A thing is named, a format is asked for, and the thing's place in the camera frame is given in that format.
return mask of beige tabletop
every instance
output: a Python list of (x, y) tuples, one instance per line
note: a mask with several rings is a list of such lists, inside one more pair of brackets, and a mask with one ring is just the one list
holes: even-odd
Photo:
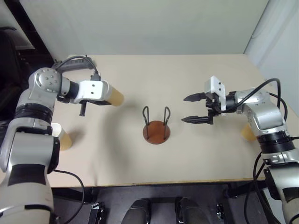
[[(63, 126), (73, 146), (60, 153), (57, 169), (77, 174), (86, 186), (148, 183), (219, 182), (252, 178), (258, 143), (240, 136), (247, 118), (227, 114), (214, 125), (181, 121), (206, 116), (205, 102), (184, 102), (202, 92), (204, 82), (217, 76), (229, 91), (256, 87), (264, 81), (245, 55), (90, 56), (107, 80), (125, 96), (122, 106), (56, 103), (53, 122)], [(92, 70), (65, 73), (72, 81), (90, 78)], [(149, 119), (163, 120), (171, 110), (171, 135), (161, 145), (149, 144), (142, 135), (142, 109)], [(299, 119), (289, 108), (289, 133), (299, 135)], [(71, 176), (52, 173), (52, 187), (79, 186)]]

